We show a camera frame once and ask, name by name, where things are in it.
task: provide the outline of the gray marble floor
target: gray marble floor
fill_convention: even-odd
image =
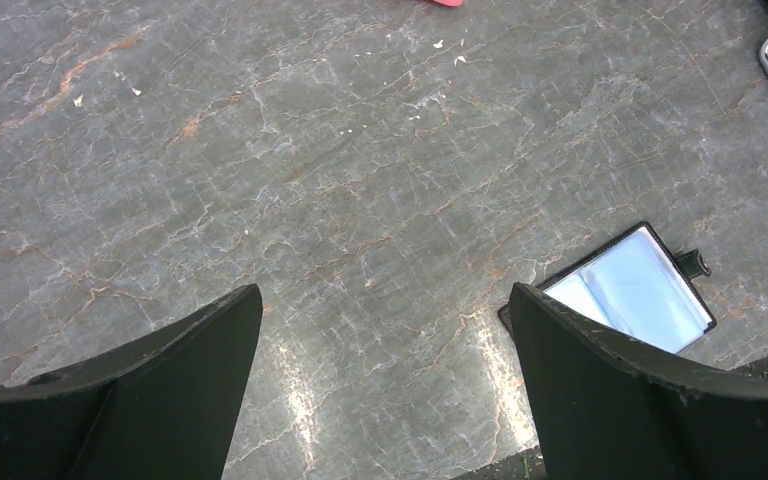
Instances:
[[[768,84],[738,1],[0,2],[0,383],[266,305],[225,478],[533,446],[494,310],[638,220],[768,353]]]

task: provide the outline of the marble floor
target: marble floor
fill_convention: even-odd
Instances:
[[[537,439],[494,310],[638,220],[768,354],[760,2],[0,2],[0,383],[256,282],[224,478],[448,479]]]

